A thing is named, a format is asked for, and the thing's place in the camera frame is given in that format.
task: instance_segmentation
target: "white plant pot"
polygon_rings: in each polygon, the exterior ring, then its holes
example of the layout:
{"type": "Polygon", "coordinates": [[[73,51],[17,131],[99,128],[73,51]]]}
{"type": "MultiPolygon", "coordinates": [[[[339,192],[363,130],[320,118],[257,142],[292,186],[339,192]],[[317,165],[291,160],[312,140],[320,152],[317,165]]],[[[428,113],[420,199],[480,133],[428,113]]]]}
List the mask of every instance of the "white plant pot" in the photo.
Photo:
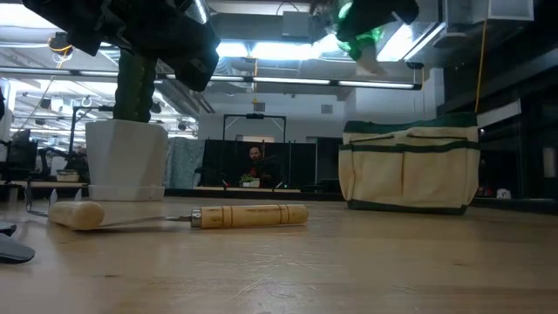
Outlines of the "white plant pot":
{"type": "Polygon", "coordinates": [[[89,196],[94,201],[159,201],[167,131],[157,125],[112,119],[85,125],[89,196]]]}

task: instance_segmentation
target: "green trim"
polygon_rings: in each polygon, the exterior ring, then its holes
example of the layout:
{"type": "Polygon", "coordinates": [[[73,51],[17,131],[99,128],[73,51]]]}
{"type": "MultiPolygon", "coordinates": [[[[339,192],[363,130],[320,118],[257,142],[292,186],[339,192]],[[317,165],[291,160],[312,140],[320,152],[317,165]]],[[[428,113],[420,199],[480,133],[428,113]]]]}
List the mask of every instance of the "green trim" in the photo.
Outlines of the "green trim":
{"type": "Polygon", "coordinates": [[[470,127],[477,126],[476,113],[447,114],[437,119],[418,121],[400,125],[381,125],[373,122],[349,121],[345,124],[344,133],[385,134],[404,131],[411,127],[470,127]]]}
{"type": "Polygon", "coordinates": [[[378,210],[378,211],[391,211],[399,213],[417,213],[417,214],[444,214],[444,215],[463,215],[467,210],[467,205],[462,205],[459,208],[419,208],[408,207],[391,204],[382,204],[371,201],[350,200],[347,201],[350,209],[358,210],[378,210]]]}
{"type": "Polygon", "coordinates": [[[379,153],[446,153],[453,149],[467,148],[480,150],[479,143],[468,140],[458,140],[445,145],[414,146],[396,144],[394,146],[381,145],[342,145],[339,150],[352,152],[379,152],[379,153]]]}

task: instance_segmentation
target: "ceiling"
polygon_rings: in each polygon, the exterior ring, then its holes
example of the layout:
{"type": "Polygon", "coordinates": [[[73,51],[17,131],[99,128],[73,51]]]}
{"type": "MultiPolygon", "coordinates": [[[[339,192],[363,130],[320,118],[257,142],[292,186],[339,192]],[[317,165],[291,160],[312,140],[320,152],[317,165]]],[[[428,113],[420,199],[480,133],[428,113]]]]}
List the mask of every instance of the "ceiling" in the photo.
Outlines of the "ceiling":
{"type": "MultiPolygon", "coordinates": [[[[292,42],[296,44],[314,43],[311,47],[319,49],[319,55],[313,58],[303,58],[301,60],[277,60],[261,58],[257,61],[257,76],[278,77],[278,78],[300,78],[300,79],[345,79],[358,81],[382,81],[394,83],[420,83],[418,75],[411,70],[405,62],[383,62],[385,75],[372,75],[360,68],[344,52],[337,48],[335,40],[331,42],[331,37],[320,41],[327,33],[321,24],[323,20],[311,18],[307,37],[292,38],[284,36],[285,23],[283,14],[285,12],[307,12],[310,0],[298,0],[294,3],[281,3],[277,1],[249,1],[249,0],[207,0],[206,3],[196,0],[196,8],[204,8],[208,14],[209,23],[215,32],[222,39],[223,43],[237,43],[246,47],[248,53],[254,52],[258,43],[265,42],[292,42]]],[[[21,4],[18,6],[17,14],[12,11],[8,14],[5,9],[6,3],[16,3],[14,0],[0,0],[0,66],[18,66],[33,68],[55,68],[60,60],[59,56],[54,55],[46,46],[48,38],[54,36],[57,29],[54,25],[44,21],[34,13],[28,11],[21,4]]],[[[447,67],[463,65],[464,63],[475,60],[479,55],[480,37],[482,23],[479,22],[478,13],[475,8],[480,0],[418,0],[421,12],[417,20],[410,25],[409,32],[411,37],[407,40],[407,46],[396,47],[393,53],[401,50],[410,51],[416,47],[429,34],[432,38],[426,43],[424,48],[418,50],[409,61],[426,64],[427,67],[447,67]],[[434,31],[439,26],[442,32],[434,31]],[[453,42],[444,49],[435,48],[432,43],[436,42],[440,36],[447,31],[457,31],[464,34],[460,41],[453,42]]],[[[500,20],[497,23],[490,23],[487,27],[487,50],[508,40],[516,33],[521,31],[525,21],[500,20]]],[[[378,51],[388,49],[389,42],[396,37],[398,31],[403,28],[400,22],[387,24],[384,29],[384,36],[378,42],[378,51]]],[[[109,44],[103,45],[100,53],[92,57],[82,51],[75,50],[71,59],[63,63],[64,69],[110,71],[118,70],[117,62],[119,50],[109,44]]],[[[162,73],[172,72],[171,69],[160,63],[158,71],[162,73]]],[[[222,58],[216,74],[223,75],[256,75],[256,64],[253,60],[240,57],[222,58]]],[[[15,111],[15,124],[23,122],[29,116],[33,108],[37,105],[46,83],[48,76],[29,78],[10,75],[8,79],[14,82],[17,87],[17,107],[15,111]]],[[[113,91],[116,88],[114,78],[60,78],[55,80],[45,97],[59,96],[68,101],[80,102],[86,96],[96,99],[100,104],[111,104],[113,91]]],[[[337,100],[345,100],[352,88],[315,86],[315,85],[286,85],[271,83],[225,83],[210,82],[204,93],[189,91],[186,87],[173,80],[164,80],[156,85],[157,93],[155,101],[159,101],[162,112],[159,115],[164,120],[166,128],[176,130],[177,119],[180,116],[197,119],[200,113],[213,113],[214,108],[211,101],[222,99],[221,96],[233,96],[252,94],[256,91],[259,94],[285,94],[285,95],[324,95],[335,96],[337,100]]],[[[39,111],[37,115],[52,116],[59,118],[66,113],[52,113],[39,111]]],[[[95,113],[99,119],[110,118],[110,113],[95,113]]],[[[66,120],[49,119],[47,126],[69,128],[66,120]]],[[[189,134],[195,134],[197,125],[193,123],[189,134]]]]}

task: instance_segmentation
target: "person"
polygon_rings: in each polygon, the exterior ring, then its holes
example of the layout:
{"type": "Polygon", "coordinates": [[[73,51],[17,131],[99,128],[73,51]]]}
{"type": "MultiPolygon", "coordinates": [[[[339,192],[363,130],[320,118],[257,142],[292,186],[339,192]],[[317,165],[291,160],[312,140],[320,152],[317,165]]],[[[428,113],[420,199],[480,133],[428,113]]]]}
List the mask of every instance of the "person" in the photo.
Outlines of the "person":
{"type": "Polygon", "coordinates": [[[260,188],[274,188],[281,180],[279,160],[275,156],[263,158],[258,147],[250,148],[249,156],[252,160],[252,166],[248,175],[260,179],[260,188]]]}

